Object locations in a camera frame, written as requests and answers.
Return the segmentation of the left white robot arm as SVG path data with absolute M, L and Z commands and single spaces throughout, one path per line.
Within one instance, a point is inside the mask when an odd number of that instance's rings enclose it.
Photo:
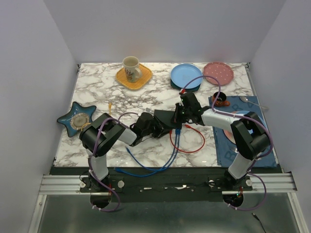
M 98 192 L 107 188 L 109 175 L 106 154 L 117 141 L 134 147 L 146 136 L 161 138 L 168 134 L 172 127 L 158 117 L 143 112 L 137 121 L 130 126 L 121 123 L 108 113 L 102 114 L 86 126 L 79 135 L 83 147 L 87 150 L 91 186 Z

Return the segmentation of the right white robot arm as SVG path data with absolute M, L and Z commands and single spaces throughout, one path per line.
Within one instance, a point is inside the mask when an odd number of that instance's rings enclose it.
M 176 104 L 171 122 L 176 124 L 192 122 L 201 126 L 211 126 L 233 134 L 238 150 L 234 161 L 225 172 L 224 186 L 235 190 L 241 185 L 241 179 L 254 165 L 255 161 L 269 154 L 262 154 L 273 147 L 268 130 L 258 115 L 249 112 L 246 115 L 232 114 L 214 108 L 221 91 L 216 93 L 212 105 L 202 107 L 192 92 L 184 89 L 180 92 L 181 102 Z

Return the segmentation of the black network switch box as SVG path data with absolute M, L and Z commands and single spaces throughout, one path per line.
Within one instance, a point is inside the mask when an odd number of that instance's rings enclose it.
M 154 117 L 165 129 L 181 129 L 182 123 L 175 119 L 175 111 L 158 110 L 154 111 Z

